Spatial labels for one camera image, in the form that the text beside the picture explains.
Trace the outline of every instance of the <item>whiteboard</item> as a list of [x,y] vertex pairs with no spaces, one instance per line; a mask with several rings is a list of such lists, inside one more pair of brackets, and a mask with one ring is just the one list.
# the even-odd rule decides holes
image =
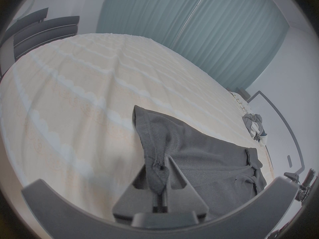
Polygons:
[[249,106],[255,114],[260,114],[263,127],[268,134],[267,149],[272,162],[274,175],[282,176],[285,172],[301,173],[304,168],[298,143],[285,124],[285,119],[277,112],[273,104],[266,100],[259,91],[249,101]]

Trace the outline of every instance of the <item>curtain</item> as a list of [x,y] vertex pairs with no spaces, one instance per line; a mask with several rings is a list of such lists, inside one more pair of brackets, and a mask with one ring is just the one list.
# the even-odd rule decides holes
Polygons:
[[151,38],[235,90],[263,72],[288,28],[272,0],[105,0],[97,33]]

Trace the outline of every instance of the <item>gray whiteboard frame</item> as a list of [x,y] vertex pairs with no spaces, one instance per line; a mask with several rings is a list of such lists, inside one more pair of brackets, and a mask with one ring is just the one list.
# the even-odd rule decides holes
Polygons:
[[305,163],[303,161],[303,156],[302,156],[302,153],[301,153],[301,149],[299,147],[299,144],[298,144],[298,141],[291,129],[291,127],[289,126],[288,122],[285,120],[285,118],[282,116],[282,114],[280,113],[280,111],[277,109],[277,107],[259,90],[257,91],[247,102],[249,103],[251,100],[253,100],[257,95],[261,95],[263,98],[265,98],[265,100],[274,108],[274,110],[277,112],[277,114],[279,115],[279,117],[282,119],[282,121],[285,123],[289,133],[291,134],[291,137],[293,138],[293,141],[296,145],[296,148],[297,148],[297,151],[298,151],[298,154],[299,154],[299,158],[300,158],[300,163],[301,163],[301,168],[298,169],[296,171],[296,174],[301,174],[304,170],[305,170]]

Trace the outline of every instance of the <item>cream bedsheet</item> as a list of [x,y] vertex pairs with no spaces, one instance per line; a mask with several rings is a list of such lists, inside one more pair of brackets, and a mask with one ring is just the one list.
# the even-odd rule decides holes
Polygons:
[[273,180],[243,110],[205,72],[151,39],[85,34],[29,52],[0,84],[1,134],[22,185],[42,178],[78,207],[114,220],[112,206],[144,163],[134,105],[257,148]]

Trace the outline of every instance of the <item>gray cloth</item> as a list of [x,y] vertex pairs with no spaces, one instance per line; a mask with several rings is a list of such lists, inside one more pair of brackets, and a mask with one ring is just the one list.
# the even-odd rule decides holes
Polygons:
[[161,194],[170,155],[209,206],[209,218],[220,217],[246,203],[265,188],[262,163],[255,148],[207,136],[183,121],[135,106],[133,124],[144,149],[146,179]]
[[264,131],[264,128],[263,128],[263,125],[262,125],[263,119],[261,118],[261,116],[259,114],[255,114],[255,115],[253,115],[253,114],[245,114],[242,117],[242,120],[244,121],[245,126],[248,129],[251,137],[255,137],[251,133],[251,124],[252,124],[252,122],[256,122],[257,125],[258,125],[259,134],[257,136],[260,136],[263,133],[263,131]]

